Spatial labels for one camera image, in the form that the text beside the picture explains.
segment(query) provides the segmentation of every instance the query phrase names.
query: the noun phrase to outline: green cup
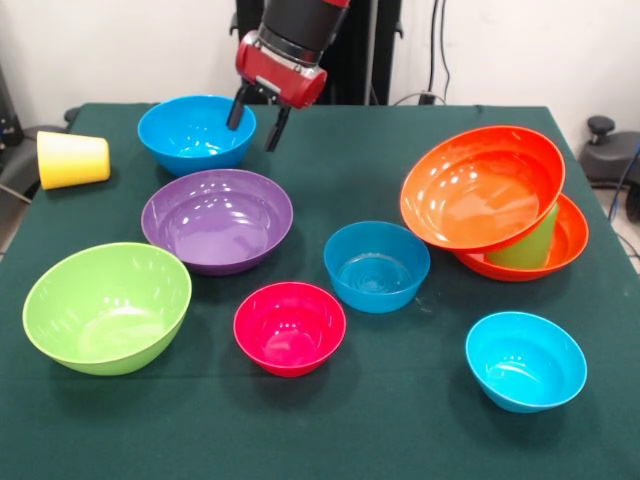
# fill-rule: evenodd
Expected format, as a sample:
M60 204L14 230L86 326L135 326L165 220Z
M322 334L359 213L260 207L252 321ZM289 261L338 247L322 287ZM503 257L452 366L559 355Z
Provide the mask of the green cup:
M558 204L556 203L533 232L510 247L486 254L487 260L499 267L518 270L535 270L544 267L551 250L557 217Z

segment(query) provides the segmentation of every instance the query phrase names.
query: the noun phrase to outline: pink bowl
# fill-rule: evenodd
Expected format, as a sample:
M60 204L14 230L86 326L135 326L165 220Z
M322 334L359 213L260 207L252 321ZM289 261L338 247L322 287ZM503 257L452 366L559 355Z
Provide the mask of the pink bowl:
M307 283L275 283L242 302L233 321L236 342L269 373L299 377L322 365L347 330L340 303Z

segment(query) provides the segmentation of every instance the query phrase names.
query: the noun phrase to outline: overturned cup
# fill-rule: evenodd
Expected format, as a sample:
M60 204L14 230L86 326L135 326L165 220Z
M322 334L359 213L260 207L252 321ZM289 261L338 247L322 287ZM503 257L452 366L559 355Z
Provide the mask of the overturned cup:
M556 203L533 232L510 247L488 253L487 260L500 267L520 270L544 267L551 250L557 217L558 204Z
M45 190L101 182L111 174L104 138L38 132L38 171Z

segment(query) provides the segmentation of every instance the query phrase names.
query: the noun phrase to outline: plastic bowl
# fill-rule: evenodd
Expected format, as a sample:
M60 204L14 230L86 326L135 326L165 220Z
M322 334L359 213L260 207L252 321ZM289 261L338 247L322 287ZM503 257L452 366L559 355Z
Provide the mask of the plastic bowl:
M233 332L247 356L267 372L299 377L322 365L347 330L340 303L306 283L276 283L238 308Z
M500 312L467 335L467 361L499 407L533 413L572 400L587 380L582 350L563 329L542 317Z
M196 273L254 267L284 239L293 206L273 180L246 170L208 170L158 190L142 210L142 231Z
M557 272L576 260L589 243L589 225L578 206L561 195L551 249L544 266L522 270L489 262L483 253L456 253L456 257L474 272L503 282L529 282Z
M409 230L386 222L360 222L335 232L324 264L338 297L367 313L398 310L429 273L427 246Z
M486 253L530 233L553 208L564 178L562 154L540 133L485 127L422 157L404 182L400 210L427 243Z
M138 137L153 158L177 177L212 168L234 168L256 131L244 107L236 130L227 128L233 100L213 95L176 98L151 108L138 123Z
M180 260L140 243L82 250L31 288L22 321L33 345L79 372L121 375L144 367L175 337L191 298Z

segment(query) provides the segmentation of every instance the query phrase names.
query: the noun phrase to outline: purple bowl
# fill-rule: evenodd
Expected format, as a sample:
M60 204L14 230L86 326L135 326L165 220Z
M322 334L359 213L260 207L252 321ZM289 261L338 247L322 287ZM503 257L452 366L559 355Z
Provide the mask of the purple bowl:
M149 243L192 271L230 275L260 263L287 235L293 206L273 180L246 170L205 170L168 183L142 211Z

